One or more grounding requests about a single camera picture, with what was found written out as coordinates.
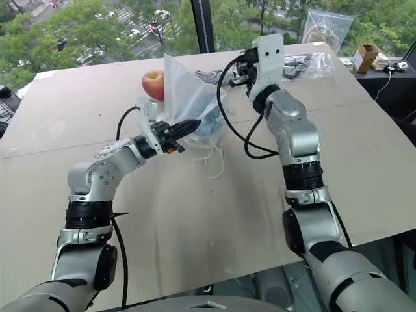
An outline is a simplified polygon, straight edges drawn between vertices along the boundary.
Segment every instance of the red apple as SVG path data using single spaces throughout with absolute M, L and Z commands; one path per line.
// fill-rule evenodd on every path
M 159 101 L 164 101 L 162 70 L 151 70 L 145 73 L 142 79 L 142 86 L 148 96 Z

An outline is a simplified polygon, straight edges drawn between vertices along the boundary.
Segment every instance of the glass window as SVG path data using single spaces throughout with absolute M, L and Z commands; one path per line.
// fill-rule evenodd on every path
M 180 0 L 0 0 L 0 81 L 17 92 L 39 72 L 199 53 Z
M 245 49 L 255 37 L 271 33 L 282 34 L 285 44 L 300 43 L 309 10 L 354 19 L 339 55 L 354 55 L 360 42 L 375 43 L 386 55 L 403 55 L 416 40 L 415 0 L 211 0 L 216 49 Z M 324 26 L 336 28 L 332 22 Z

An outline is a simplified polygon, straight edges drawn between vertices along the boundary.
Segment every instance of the cardboard box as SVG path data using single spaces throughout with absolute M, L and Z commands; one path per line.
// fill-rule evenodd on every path
M 375 44 L 359 44 L 352 62 L 358 73 L 367 73 L 377 54 L 381 52 Z

